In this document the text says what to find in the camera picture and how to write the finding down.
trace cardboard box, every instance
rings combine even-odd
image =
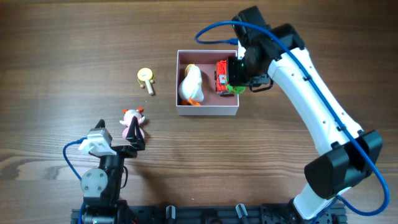
[[[179,115],[235,115],[239,108],[239,95],[220,96],[216,92],[216,63],[236,56],[235,50],[179,50],[177,52],[177,81],[175,106]],[[205,99],[201,106],[183,106],[178,86],[184,79],[185,68],[194,63],[201,70],[202,91]]]

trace wood grain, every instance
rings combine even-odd
[[[121,196],[130,205],[255,205],[296,196],[317,153],[278,86],[244,93],[235,117],[183,117],[175,109],[177,50],[234,49],[198,45],[193,36],[255,4],[273,26],[295,26],[345,110],[384,139],[377,166],[391,204],[376,217],[350,213],[349,222],[398,219],[396,1],[34,2],[41,3],[0,4],[0,223],[69,223],[82,192],[62,147],[100,118],[114,144],[124,144],[122,109],[138,106],[150,138],[126,161]],[[233,36],[220,27],[203,38]],[[156,96],[136,82],[142,67],[156,74]],[[76,147],[68,156],[81,174],[98,165]],[[382,192],[372,176],[346,197],[371,210]]]

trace stuffed animal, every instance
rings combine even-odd
[[[124,110],[123,111],[123,112],[125,112],[124,118],[122,121],[119,121],[119,122],[122,125],[127,126],[127,128],[122,133],[122,136],[124,139],[126,139],[127,133],[129,132],[129,127],[130,127],[133,117],[136,117],[138,119],[138,125],[142,124],[146,120],[145,116],[142,116],[142,114],[141,114],[142,111],[143,111],[142,108],[139,108],[138,110]],[[142,137],[145,138],[145,134],[144,134],[144,131],[142,130],[142,128],[139,128],[139,130],[141,132]]]
[[[200,106],[205,98],[201,90],[201,72],[199,67],[190,64],[185,69],[185,78],[178,87],[178,94],[182,99],[182,105]]]

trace toy handle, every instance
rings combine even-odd
[[[154,94],[154,90],[152,89],[149,79],[145,80],[145,85],[147,86],[148,93],[152,96]]]

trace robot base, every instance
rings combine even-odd
[[[166,218],[166,208],[155,206],[131,206],[130,210],[136,216],[136,224],[205,224],[208,220],[206,214],[215,212],[216,218],[222,224],[289,224],[285,215],[289,214],[288,204],[263,204],[261,206],[248,206],[248,215],[239,218],[235,207],[176,207],[172,215],[175,219]],[[79,210],[72,210],[71,224],[77,224]],[[328,212],[322,215],[316,224],[347,224],[346,210],[343,204],[335,204]]]

